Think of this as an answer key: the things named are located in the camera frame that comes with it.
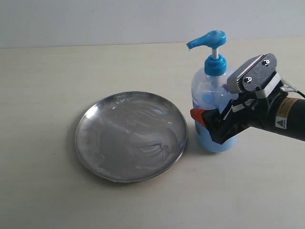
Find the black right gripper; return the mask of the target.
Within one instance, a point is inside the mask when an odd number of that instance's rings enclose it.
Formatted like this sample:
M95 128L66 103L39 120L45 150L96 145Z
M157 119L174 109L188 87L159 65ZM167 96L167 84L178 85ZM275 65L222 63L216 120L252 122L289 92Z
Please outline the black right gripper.
M263 127L273 103L272 97L258 99L254 93L245 93L230 100L222 112L193 108L190 115L204 124L214 142L223 144L249 127Z

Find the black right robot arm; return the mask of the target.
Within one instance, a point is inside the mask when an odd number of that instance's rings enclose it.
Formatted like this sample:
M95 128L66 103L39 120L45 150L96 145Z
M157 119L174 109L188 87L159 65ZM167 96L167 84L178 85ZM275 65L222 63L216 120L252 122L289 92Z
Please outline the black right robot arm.
M213 142L224 144L249 127L304 141L305 101L273 93L265 99L240 95L225 109L193 108L191 117L208 130Z

